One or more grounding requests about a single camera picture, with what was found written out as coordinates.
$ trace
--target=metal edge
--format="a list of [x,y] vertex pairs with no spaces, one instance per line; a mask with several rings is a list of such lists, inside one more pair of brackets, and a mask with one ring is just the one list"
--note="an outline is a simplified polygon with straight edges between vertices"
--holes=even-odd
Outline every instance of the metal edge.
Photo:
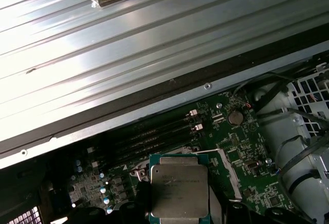
[[147,116],[154,115],[156,113],[163,112],[165,110],[172,109],[182,104],[186,104],[197,99],[213,95],[214,93],[217,93],[219,91],[224,91],[237,83],[241,83],[265,72],[274,71],[281,67],[307,60],[315,54],[326,51],[328,48],[329,41],[325,41],[323,43],[280,57],[276,60],[266,62],[264,64],[216,80],[211,83],[211,88],[199,86],[197,88],[180,93],[168,99],[153,103],[143,108],[126,113],[124,115],[117,116],[99,124],[83,128],[76,132],[61,137],[53,136],[48,142],[23,150],[24,153],[19,152],[1,159],[0,169],[67,146],[82,139],[86,139],[93,135],[105,132],[109,129],[120,127],[122,125],[127,124],[127,120],[138,120]]
[[155,102],[167,99],[187,90],[199,87],[230,74],[243,71],[251,66],[277,59],[284,55],[305,49],[329,40],[326,31],[329,24],[295,34],[249,52],[238,54],[227,60],[200,68],[196,71],[176,77],[154,86],[136,91],[125,97],[106,102],[60,121],[42,126],[29,132],[3,140],[0,146],[0,159],[44,142],[56,135],[62,137],[88,126],[92,126],[114,117],[129,113]]

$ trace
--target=metal side panel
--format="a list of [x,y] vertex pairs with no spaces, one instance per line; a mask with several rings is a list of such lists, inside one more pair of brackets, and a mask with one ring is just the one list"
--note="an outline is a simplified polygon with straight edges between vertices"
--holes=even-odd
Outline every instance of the metal side panel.
[[0,0],[0,141],[329,21],[329,0]]

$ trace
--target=green circuit board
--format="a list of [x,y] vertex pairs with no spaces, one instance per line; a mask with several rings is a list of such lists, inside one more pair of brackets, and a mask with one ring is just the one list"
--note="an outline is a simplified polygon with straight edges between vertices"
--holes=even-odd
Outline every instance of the green circuit board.
[[[108,132],[101,139],[111,144],[122,137],[126,138],[128,134],[139,136],[145,131],[152,133],[156,126],[166,124],[175,117],[185,117],[191,110],[196,110],[197,115],[193,122],[202,124],[202,129],[198,131],[200,136],[187,140],[172,137],[167,140],[169,142],[165,147],[163,144],[155,144],[152,154],[188,154],[196,149],[218,149],[206,152],[209,157],[211,185],[215,192],[223,191],[231,200],[241,198],[243,203],[260,214],[264,214],[270,207],[292,209],[290,201],[279,189],[274,162],[268,160],[271,155],[266,149],[267,144],[255,113],[242,105],[247,101],[246,96],[237,100],[229,92],[217,94]],[[229,115],[233,111],[243,115],[241,125],[232,125],[229,122]],[[138,183],[136,166],[142,162],[147,163],[148,156],[100,170],[102,162],[96,161],[94,150],[96,148],[92,146],[84,150],[88,160],[84,161],[83,172],[76,173],[74,180],[69,181],[69,185],[75,189],[70,192],[72,202],[84,198],[91,206],[108,209],[109,206],[133,199]],[[106,189],[105,193],[100,192],[101,187]],[[108,199],[109,203],[104,203],[104,199]]]

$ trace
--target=cable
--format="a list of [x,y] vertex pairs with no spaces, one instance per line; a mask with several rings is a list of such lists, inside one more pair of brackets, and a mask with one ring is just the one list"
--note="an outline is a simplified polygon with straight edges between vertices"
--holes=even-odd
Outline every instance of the cable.
[[260,111],[263,107],[265,107],[273,98],[284,88],[287,87],[287,84],[289,84],[290,80],[282,80],[278,81],[265,95],[261,96],[258,101],[256,101],[253,105],[253,110],[257,113]]
[[289,194],[292,194],[294,192],[294,190],[296,189],[296,187],[301,183],[304,182],[306,179],[310,179],[310,178],[314,178],[314,179],[319,179],[320,178],[320,174],[319,171],[316,169],[310,170],[309,173],[304,174],[302,176],[300,176],[299,178],[297,178],[289,187]]
[[294,141],[296,141],[296,140],[299,139],[299,138],[300,138],[300,139],[303,141],[303,143],[304,143],[304,138],[303,138],[303,136],[301,136],[301,135],[297,135],[297,136],[294,136],[293,138],[289,138],[289,139],[283,141],[283,142],[279,145],[279,147],[277,148],[277,151],[276,151],[276,155],[275,155],[275,164],[276,164],[276,167],[277,167],[277,168],[279,168],[279,165],[278,165],[278,158],[279,158],[279,154],[280,154],[280,151],[282,150],[282,148],[283,148],[286,144],[288,144],[288,143],[290,143],[290,142],[294,142]]
[[289,160],[284,167],[281,169],[280,174],[278,175],[278,182],[279,186],[281,187],[283,193],[289,198],[289,200],[292,202],[294,207],[302,213],[305,219],[307,219],[309,222],[314,223],[314,221],[299,207],[299,205],[294,201],[294,199],[291,198],[291,195],[286,188],[284,182],[283,182],[283,176],[295,165],[297,165],[299,162],[301,162],[305,157],[309,156],[310,154],[314,153],[316,150],[318,150],[320,147],[325,146],[329,142],[329,132],[326,132],[322,138],[320,138],[317,142],[310,145],[306,149],[304,149],[301,153],[294,156],[291,160]]
[[294,78],[291,78],[291,77],[288,77],[288,76],[284,76],[284,75],[281,75],[281,74],[278,74],[278,73],[275,73],[275,72],[271,72],[271,71],[269,71],[269,72],[266,72],[266,73],[261,74],[261,75],[259,75],[259,76],[256,76],[256,77],[254,77],[254,78],[251,78],[251,79],[247,80],[246,82],[242,83],[241,85],[239,85],[239,86],[234,90],[234,92],[233,92],[233,96],[235,96],[236,93],[237,93],[241,88],[243,88],[244,86],[246,86],[246,85],[249,84],[250,82],[252,82],[252,81],[254,81],[255,79],[258,79],[258,78],[260,78],[260,77],[263,77],[263,76],[265,76],[265,75],[276,76],[276,77],[279,77],[279,78],[282,78],[282,79],[287,79],[287,80],[290,80],[290,81],[296,81],[296,79],[294,79]]
[[286,113],[286,112],[299,114],[300,116],[303,116],[304,118],[307,118],[307,119],[309,119],[313,122],[319,123],[319,125],[323,129],[329,129],[329,123],[327,121],[325,121],[323,119],[320,119],[318,117],[315,117],[314,115],[311,115],[311,114],[308,114],[308,113],[305,113],[303,111],[299,111],[297,109],[290,108],[290,107],[277,109],[277,110],[274,110],[274,111],[271,111],[271,112],[268,112],[268,113],[265,113],[265,114],[258,115],[257,117],[259,119],[264,119],[264,118],[268,118],[268,117],[271,117],[271,116],[274,116],[274,115],[283,114],[283,113]]

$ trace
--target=integrated circuit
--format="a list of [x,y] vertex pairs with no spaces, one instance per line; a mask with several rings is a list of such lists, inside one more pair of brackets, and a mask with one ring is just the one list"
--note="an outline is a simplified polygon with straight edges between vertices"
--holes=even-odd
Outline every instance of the integrated circuit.
[[209,223],[207,155],[151,155],[152,212],[150,223]]
[[281,203],[278,196],[274,196],[274,197],[269,198],[269,201],[270,201],[272,207],[278,206]]

